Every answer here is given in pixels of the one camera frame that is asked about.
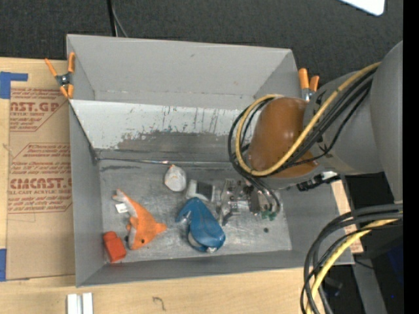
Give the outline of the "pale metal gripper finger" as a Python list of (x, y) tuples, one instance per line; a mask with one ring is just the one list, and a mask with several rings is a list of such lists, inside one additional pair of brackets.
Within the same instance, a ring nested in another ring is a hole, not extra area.
[(217, 220), (221, 226), (225, 226), (232, 217), (237, 217), (246, 211), (243, 201), (224, 201), (217, 206)]
[(241, 180), (225, 179), (220, 195), (222, 200), (244, 200), (246, 195)]

